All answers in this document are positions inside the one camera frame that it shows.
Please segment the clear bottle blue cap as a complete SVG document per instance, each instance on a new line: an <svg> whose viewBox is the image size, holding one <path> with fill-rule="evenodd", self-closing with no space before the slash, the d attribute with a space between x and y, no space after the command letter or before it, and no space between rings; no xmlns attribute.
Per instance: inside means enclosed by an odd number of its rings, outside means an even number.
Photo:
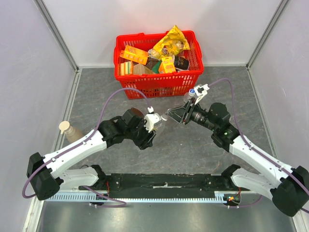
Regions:
<svg viewBox="0 0 309 232"><path fill-rule="evenodd" d="M196 101L196 93L193 88L184 94L183 101L184 103L187 103L188 101L192 101L192 102Z"/></svg>

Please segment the clear plastic bottle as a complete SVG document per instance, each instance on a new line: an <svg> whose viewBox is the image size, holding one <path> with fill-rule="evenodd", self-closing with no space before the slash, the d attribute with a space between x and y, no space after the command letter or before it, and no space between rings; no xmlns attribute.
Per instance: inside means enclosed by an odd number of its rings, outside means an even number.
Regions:
<svg viewBox="0 0 309 232"><path fill-rule="evenodd" d="M156 123L154 126L154 131L156 132L156 134L160 134L163 132L167 120L168 120L168 116L166 114L162 114L160 116L160 121Z"/></svg>

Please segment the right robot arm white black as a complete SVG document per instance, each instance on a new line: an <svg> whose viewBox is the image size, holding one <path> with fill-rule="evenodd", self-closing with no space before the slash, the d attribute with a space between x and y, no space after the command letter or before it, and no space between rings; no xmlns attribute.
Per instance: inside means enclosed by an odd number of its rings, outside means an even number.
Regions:
<svg viewBox="0 0 309 232"><path fill-rule="evenodd" d="M253 144L230 122L230 113L224 104L215 102L209 110L198 103L167 110L167 116L181 124L195 122L212 131L211 138L219 147L244 160L259 174L234 166L231 174L221 178L222 187L249 189L270 200L285 215L295 216L309 201L309 172L279 161Z"/></svg>

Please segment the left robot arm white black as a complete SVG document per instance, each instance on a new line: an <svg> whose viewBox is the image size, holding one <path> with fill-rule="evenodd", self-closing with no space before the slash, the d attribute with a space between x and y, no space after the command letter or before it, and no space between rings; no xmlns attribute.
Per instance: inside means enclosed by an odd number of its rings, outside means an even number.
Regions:
<svg viewBox="0 0 309 232"><path fill-rule="evenodd" d="M29 157L28 183L38 200L46 200L61 189L92 186L100 190L106 186L104 172L97 165L71 170L71 166L88 156L105 150L123 140L131 140L140 150L153 145L155 125L161 120L157 113L143 115L136 108L125 111L122 116L102 121L98 128L70 145L41 156L38 152Z"/></svg>

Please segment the beige bottle round cap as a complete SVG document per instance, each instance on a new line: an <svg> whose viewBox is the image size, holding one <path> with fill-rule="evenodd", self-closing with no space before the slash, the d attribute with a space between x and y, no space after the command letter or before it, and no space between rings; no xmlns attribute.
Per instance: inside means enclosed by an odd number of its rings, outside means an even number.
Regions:
<svg viewBox="0 0 309 232"><path fill-rule="evenodd" d="M68 121L62 121L58 127L60 134L64 134L70 143L74 143L84 136L78 128L72 126Z"/></svg>

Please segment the red plastic shopping basket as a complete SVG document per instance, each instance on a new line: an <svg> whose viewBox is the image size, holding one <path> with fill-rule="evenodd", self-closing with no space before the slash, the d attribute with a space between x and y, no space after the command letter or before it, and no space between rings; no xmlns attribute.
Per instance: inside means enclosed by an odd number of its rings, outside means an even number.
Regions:
<svg viewBox="0 0 309 232"><path fill-rule="evenodd" d="M204 67L202 52L194 32L185 30L183 34L189 42L190 50L184 50L178 56L187 62L188 70L178 70L174 73L160 73L161 61L153 58L148 58L147 63L142 65L121 57L127 45L147 52L165 36L164 33L119 35L113 54L115 79L122 87L136 88L148 98L184 95L193 88ZM130 62L136 70L128 74L124 69L125 64Z"/></svg>

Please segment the orange box right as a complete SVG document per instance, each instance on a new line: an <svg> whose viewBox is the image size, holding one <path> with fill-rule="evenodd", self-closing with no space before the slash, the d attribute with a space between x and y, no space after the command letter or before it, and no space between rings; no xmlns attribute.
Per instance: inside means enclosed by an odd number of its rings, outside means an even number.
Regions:
<svg viewBox="0 0 309 232"><path fill-rule="evenodd" d="M159 71L160 74L176 72L173 58L172 57L162 58L162 62L159 66L158 71Z"/></svg>

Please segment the orange box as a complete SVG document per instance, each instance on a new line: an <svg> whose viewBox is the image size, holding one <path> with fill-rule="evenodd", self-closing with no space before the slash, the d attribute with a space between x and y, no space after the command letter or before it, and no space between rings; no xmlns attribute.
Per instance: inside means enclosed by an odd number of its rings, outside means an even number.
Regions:
<svg viewBox="0 0 309 232"><path fill-rule="evenodd" d="M173 58L172 57L162 58L162 62L159 66L158 71L159 71L160 74L176 72Z"/></svg>
<svg viewBox="0 0 309 232"><path fill-rule="evenodd" d="M146 65L148 60L148 52L130 45L126 45L125 49L120 52L120 57L142 65Z"/></svg>

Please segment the green package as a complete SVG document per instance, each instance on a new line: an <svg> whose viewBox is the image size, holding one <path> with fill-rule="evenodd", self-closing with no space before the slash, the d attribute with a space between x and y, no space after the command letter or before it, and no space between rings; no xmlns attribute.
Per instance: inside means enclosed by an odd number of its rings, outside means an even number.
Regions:
<svg viewBox="0 0 309 232"><path fill-rule="evenodd" d="M161 65L162 61L158 61L153 67L152 67L152 72L159 74L159 67Z"/></svg>

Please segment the wooden block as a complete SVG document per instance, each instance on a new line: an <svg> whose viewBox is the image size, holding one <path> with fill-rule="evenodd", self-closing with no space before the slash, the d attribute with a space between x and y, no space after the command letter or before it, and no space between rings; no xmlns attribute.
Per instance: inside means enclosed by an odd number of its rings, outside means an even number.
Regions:
<svg viewBox="0 0 309 232"><path fill-rule="evenodd" d="M133 66L133 74L134 75L152 75L155 74L155 72L153 72L152 70L150 70L149 68L147 68L146 66L142 65L142 64L136 64Z"/></svg>

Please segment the striped sponge pack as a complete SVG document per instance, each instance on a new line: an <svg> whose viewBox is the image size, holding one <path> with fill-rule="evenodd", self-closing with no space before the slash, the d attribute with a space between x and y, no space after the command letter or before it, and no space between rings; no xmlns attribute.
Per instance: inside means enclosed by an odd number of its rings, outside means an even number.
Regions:
<svg viewBox="0 0 309 232"><path fill-rule="evenodd" d="M120 64L120 75L132 75L133 74L133 62L126 61Z"/></svg>

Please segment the clear wrapped snack pack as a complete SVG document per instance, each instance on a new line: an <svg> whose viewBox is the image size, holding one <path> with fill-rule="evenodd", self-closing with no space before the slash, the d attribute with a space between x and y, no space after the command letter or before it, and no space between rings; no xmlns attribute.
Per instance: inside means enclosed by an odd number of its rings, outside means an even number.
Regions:
<svg viewBox="0 0 309 232"><path fill-rule="evenodd" d="M155 49L149 49L148 50L148 55L149 57L153 58L153 59L157 59L159 60L160 59L160 52L156 51Z"/></svg>

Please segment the yellow snack bag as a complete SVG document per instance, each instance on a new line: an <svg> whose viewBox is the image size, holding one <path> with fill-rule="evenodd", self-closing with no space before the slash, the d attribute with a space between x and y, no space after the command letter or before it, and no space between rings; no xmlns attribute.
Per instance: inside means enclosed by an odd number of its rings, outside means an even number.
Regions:
<svg viewBox="0 0 309 232"><path fill-rule="evenodd" d="M153 46L153 49L160 52L160 59L162 59L164 57L177 55L184 50L190 50L190 45L183 32L175 25Z"/></svg>

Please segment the orange box left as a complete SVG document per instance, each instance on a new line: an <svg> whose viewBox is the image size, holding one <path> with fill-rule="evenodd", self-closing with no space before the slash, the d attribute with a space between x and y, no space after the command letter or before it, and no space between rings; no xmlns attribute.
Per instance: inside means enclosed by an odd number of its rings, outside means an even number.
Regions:
<svg viewBox="0 0 309 232"><path fill-rule="evenodd" d="M148 52L130 45L126 45L125 49L120 52L120 57L142 65L146 65L148 60Z"/></svg>

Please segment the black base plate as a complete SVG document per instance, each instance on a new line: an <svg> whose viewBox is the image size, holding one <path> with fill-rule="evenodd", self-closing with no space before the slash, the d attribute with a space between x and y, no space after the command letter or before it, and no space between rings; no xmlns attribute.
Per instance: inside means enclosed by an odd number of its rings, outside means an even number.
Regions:
<svg viewBox="0 0 309 232"><path fill-rule="evenodd" d="M111 174L90 188L115 198L201 198L239 190L229 177L211 174Z"/></svg>

